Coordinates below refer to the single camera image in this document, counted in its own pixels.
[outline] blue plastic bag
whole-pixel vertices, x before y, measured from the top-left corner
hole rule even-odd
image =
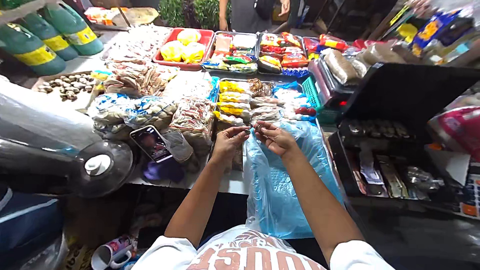
[[[295,125],[285,122],[275,125],[293,135],[328,190],[343,204],[321,131],[305,121]],[[313,237],[282,159],[257,140],[253,130],[245,144],[244,177],[252,180],[247,199],[247,226],[281,239]]]

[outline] snack bag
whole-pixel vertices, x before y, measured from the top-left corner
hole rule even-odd
[[[309,60],[300,53],[286,54],[282,60],[282,66],[287,68],[305,67]]]
[[[220,93],[229,91],[248,94],[249,96],[253,95],[253,93],[250,91],[250,85],[248,82],[221,81]]]
[[[195,29],[186,28],[177,35],[177,40],[187,46],[190,42],[198,42],[202,35]]]
[[[204,57],[205,46],[198,42],[191,42],[183,47],[181,58],[185,63],[199,63]]]
[[[180,41],[173,40],[165,43],[162,48],[160,48],[160,53],[165,61],[180,62],[184,47]]]
[[[219,111],[214,111],[214,115],[217,117],[218,120],[224,122],[224,123],[229,123],[232,126],[244,126],[245,124],[243,123],[242,118],[237,118],[235,116],[228,116],[220,113]]]
[[[236,115],[238,117],[244,118],[244,119],[250,119],[252,118],[252,113],[249,110],[244,110],[244,109],[235,109],[235,108],[227,108],[227,107],[220,107],[220,110],[224,114],[231,114],[231,115]]]
[[[250,95],[240,94],[237,92],[224,92],[219,95],[218,100],[220,102],[250,103],[252,97]]]
[[[217,102],[217,106],[223,108],[233,108],[233,109],[244,109],[250,110],[250,104],[248,103],[240,103],[240,102]]]

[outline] yellow label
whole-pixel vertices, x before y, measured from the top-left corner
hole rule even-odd
[[[68,47],[68,42],[65,41],[60,35],[45,39],[43,40],[43,43],[45,43],[54,51],[63,50]]]
[[[31,52],[14,54],[13,56],[27,66],[37,66],[52,61],[57,55],[49,47],[43,45]]]
[[[80,32],[65,35],[65,37],[74,45],[87,44],[96,39],[95,33],[88,26]]]
[[[395,17],[393,17],[393,19],[390,21],[390,26],[392,26],[398,19],[400,19],[400,17],[403,15],[403,13],[405,13],[405,11],[407,11],[408,9],[408,6],[404,6],[403,9],[401,9],[396,15]]]

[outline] yellow packaged food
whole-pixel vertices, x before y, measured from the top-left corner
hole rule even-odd
[[[249,110],[227,108],[227,107],[220,107],[220,110],[224,114],[236,115],[236,116],[239,116],[241,118],[246,118],[246,119],[252,118],[252,113]]]
[[[180,62],[184,47],[180,41],[173,40],[165,43],[162,48],[160,48],[160,53],[165,61]]]
[[[183,47],[181,58],[185,63],[200,63],[204,57],[205,46],[198,42],[191,42]]]
[[[224,92],[218,95],[218,100],[220,102],[250,103],[252,97],[247,94],[241,94],[237,92]]]
[[[250,91],[250,85],[247,82],[221,81],[220,93],[228,91],[248,94],[250,96],[253,95],[253,93]]]
[[[190,42],[198,42],[202,35],[195,29],[186,28],[177,35],[177,40],[187,46]]]
[[[250,110],[250,104],[248,104],[248,103],[217,102],[216,105],[219,106],[219,107],[225,107],[225,108]]]

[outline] red package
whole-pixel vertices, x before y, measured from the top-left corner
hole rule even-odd
[[[433,117],[428,124],[448,148],[469,153],[480,161],[480,107],[449,110]]]
[[[283,56],[282,67],[298,68],[308,65],[309,60],[301,53],[290,53]]]

